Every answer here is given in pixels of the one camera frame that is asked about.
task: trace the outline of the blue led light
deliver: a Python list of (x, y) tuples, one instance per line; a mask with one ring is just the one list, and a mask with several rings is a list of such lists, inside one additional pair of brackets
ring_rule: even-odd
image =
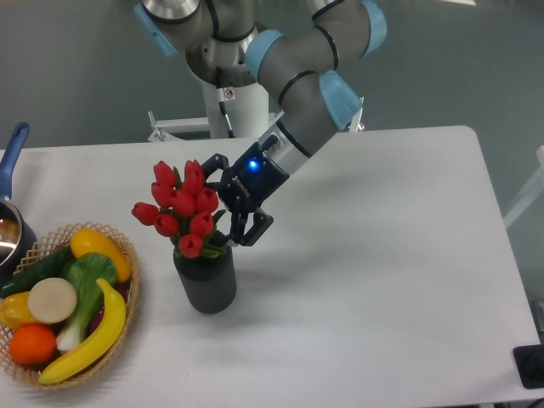
[(247, 165), (249, 166), (249, 169), (253, 170), (254, 172), (259, 168), (258, 161), (255, 159), (251, 159)]

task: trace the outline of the yellow banana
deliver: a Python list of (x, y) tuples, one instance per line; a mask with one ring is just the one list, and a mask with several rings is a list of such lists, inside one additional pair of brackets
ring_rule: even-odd
[(96, 283), (104, 293), (104, 318), (98, 328), (79, 346), (60, 356), (43, 370), (40, 384), (55, 384), (76, 375), (104, 355), (121, 334), (127, 319), (127, 307), (121, 294), (107, 280)]

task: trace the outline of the floor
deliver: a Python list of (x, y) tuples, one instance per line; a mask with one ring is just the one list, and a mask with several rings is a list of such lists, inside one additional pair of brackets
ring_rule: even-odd
[[(183, 53), (160, 56), (135, 3), (0, 0), (0, 149), (21, 121), (27, 146), (42, 147), (144, 143), (149, 110), (157, 120), (205, 116)], [(386, 42), (341, 72), (365, 96), (366, 128), (471, 127), (504, 211), (544, 145), (544, 2), (377, 3)], [(258, 18), (289, 37), (311, 27), (302, 0), (258, 0)], [(543, 205), (544, 196), (508, 231), (529, 300), (544, 298)]]

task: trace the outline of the orange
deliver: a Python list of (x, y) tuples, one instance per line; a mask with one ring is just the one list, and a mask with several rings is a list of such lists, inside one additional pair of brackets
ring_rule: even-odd
[(53, 330), (43, 325), (23, 326), (9, 342), (11, 359), (22, 366), (45, 363), (56, 349), (57, 337)]

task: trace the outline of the black cable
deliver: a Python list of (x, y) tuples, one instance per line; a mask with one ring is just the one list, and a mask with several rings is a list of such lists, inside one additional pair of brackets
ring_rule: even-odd
[(532, 404), (527, 405), (527, 408), (536, 408), (538, 405), (540, 405), (542, 402), (544, 402), (544, 398), (537, 399)]
[[(215, 88), (220, 89), (221, 88), (221, 77), (223, 76), (223, 70), (219, 67), (215, 68)], [(235, 132), (232, 129), (232, 125), (230, 124), (229, 114), (227, 113), (227, 108), (224, 103), (224, 101), (219, 101), (219, 110), (221, 111), (221, 115), (223, 115), (224, 119), (224, 125), (227, 128), (227, 134), (229, 135), (229, 139), (235, 139)]]

